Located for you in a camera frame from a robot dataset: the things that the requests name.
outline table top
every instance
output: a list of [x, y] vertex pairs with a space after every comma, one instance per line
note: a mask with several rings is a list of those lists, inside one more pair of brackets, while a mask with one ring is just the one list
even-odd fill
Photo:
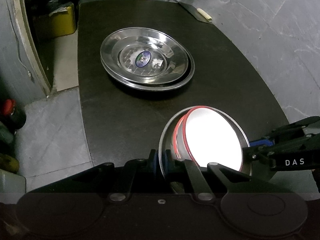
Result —
[[[127, 27], [159, 30], [180, 42], [196, 69], [184, 87], [143, 92], [113, 80], [100, 61], [100, 46]], [[80, 5], [79, 90], [93, 164], [122, 166], [157, 149], [163, 128], [178, 111], [195, 105], [230, 115], [249, 140], [288, 124], [273, 94], [237, 47], [214, 25], [197, 21], [180, 5], [150, 0], [107, 0]]]

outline stainless steel plate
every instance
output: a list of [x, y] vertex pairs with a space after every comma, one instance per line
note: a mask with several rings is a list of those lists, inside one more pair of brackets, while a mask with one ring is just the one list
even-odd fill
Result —
[[[160, 162], [161, 173], [164, 177], [165, 177], [165, 172], [164, 172], [165, 168], [164, 168], [164, 164], [162, 162], [162, 151], [171, 150], [171, 152], [173, 153], [173, 145], [172, 145], [173, 130], [174, 130], [175, 126], [177, 125], [178, 121], [180, 120], [180, 118], [182, 116], [184, 116], [193, 107], [194, 106], [185, 108], [185, 109], [179, 111], [178, 113], [176, 113], [169, 120], [169, 122], [166, 124], [166, 126], [164, 127], [164, 130], [161, 134], [160, 142], [159, 142], [159, 162]], [[245, 133], [241, 129], [241, 127], [236, 123], [236, 121], [233, 120], [226, 113], [222, 112], [221, 110], [215, 109], [213, 107], [212, 107], [212, 109], [217, 111], [218, 113], [220, 113], [222, 116], [224, 116], [225, 119], [229, 122], [229, 124], [232, 126], [232, 128], [235, 130], [235, 132], [238, 136], [241, 147], [242, 148], [249, 147], [249, 141], [248, 141]], [[251, 162], [244, 161], [242, 164], [241, 172], [248, 174], [248, 175], [251, 175], [251, 171], [252, 171]]]
[[194, 72], [195, 72], [195, 62], [192, 58], [192, 56], [190, 55], [190, 53], [185, 50], [187, 55], [188, 55], [188, 69], [187, 71], [184, 73], [184, 75], [182, 75], [178, 80], [176, 80], [176, 82], [174, 82], [173, 84], [161, 84], [161, 85], [150, 85], [150, 84], [136, 84], [134, 82], [130, 82], [128, 80], [125, 80], [123, 78], [121, 78], [120, 76], [116, 75], [114, 72], [112, 72], [107, 66], [105, 66], [105, 64], [103, 63], [103, 60], [101, 59], [101, 62], [105, 68], [105, 70], [108, 72], [108, 74], [113, 77], [115, 80], [119, 81], [120, 83], [131, 87], [131, 88], [135, 88], [138, 90], [146, 90], [146, 91], [168, 91], [168, 90], [174, 90], [177, 88], [180, 88], [182, 86], [184, 86], [185, 84], [187, 84]]
[[140, 84], [166, 84], [188, 68], [183, 47], [165, 33], [141, 27], [110, 34], [100, 48], [103, 65], [121, 78]]

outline silver rivet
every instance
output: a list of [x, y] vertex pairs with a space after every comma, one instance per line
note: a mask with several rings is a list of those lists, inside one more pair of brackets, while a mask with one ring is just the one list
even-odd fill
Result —
[[210, 201], [213, 199], [213, 195], [211, 193], [199, 193], [198, 199], [201, 201]]
[[123, 201], [125, 199], [125, 195], [122, 193], [112, 193], [109, 198], [112, 201]]
[[158, 203], [159, 204], [165, 204], [165, 200], [164, 199], [158, 199]]

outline cream-colored handle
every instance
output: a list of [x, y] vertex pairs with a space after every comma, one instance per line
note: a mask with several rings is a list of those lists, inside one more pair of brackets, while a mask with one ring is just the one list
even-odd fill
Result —
[[212, 22], [212, 18], [209, 14], [207, 14], [204, 10], [201, 8], [197, 9], [198, 13], [200, 13], [204, 18], [206, 18], [209, 22]]

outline red lid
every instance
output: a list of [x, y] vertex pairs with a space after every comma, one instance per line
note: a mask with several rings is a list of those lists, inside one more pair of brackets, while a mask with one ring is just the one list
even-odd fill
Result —
[[4, 116], [10, 115], [13, 112], [16, 101], [13, 99], [7, 99], [4, 101], [1, 107], [1, 114]]

